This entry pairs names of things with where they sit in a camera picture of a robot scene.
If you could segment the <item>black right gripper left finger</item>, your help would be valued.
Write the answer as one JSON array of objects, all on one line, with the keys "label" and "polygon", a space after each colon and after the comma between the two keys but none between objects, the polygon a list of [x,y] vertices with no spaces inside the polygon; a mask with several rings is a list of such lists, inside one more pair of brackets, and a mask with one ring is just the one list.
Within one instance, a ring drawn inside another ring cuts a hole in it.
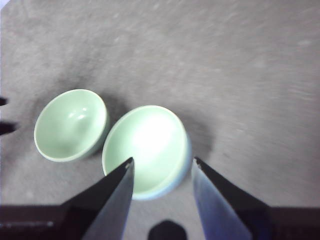
[{"label": "black right gripper left finger", "polygon": [[135,162],[129,157],[94,185],[65,201],[81,240],[121,240],[133,195]]}]

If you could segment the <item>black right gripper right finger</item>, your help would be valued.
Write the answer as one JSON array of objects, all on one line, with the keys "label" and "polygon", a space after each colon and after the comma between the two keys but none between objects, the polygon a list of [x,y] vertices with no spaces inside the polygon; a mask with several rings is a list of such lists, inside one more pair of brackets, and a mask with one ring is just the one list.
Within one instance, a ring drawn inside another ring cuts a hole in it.
[{"label": "black right gripper right finger", "polygon": [[207,240],[270,240],[268,205],[195,156],[193,194]]}]

